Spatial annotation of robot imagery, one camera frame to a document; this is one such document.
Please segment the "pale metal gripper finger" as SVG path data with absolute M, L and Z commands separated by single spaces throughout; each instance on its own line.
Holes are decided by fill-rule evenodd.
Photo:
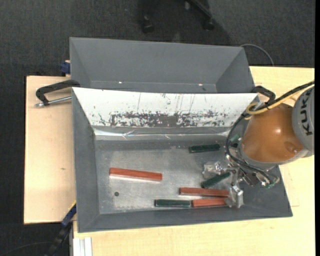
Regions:
M 240 208 L 244 205 L 244 191 L 238 185 L 232 185 L 230 188 L 230 200 L 229 207 Z
M 225 173 L 225 170 L 219 161 L 217 162 L 209 161 L 203 165 L 202 175 L 204 178 L 213 178 L 217 175 L 219 176 L 224 173 Z

